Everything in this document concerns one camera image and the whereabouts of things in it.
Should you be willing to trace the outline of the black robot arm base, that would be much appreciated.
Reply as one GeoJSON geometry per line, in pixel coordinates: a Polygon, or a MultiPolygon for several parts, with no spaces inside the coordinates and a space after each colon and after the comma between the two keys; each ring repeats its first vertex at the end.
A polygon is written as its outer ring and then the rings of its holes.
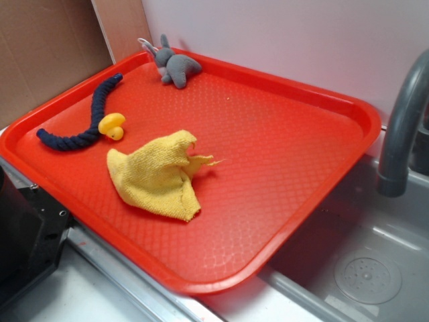
{"type": "Polygon", "coordinates": [[[1,169],[1,306],[58,267],[69,210],[43,188],[17,188],[1,169]]]}

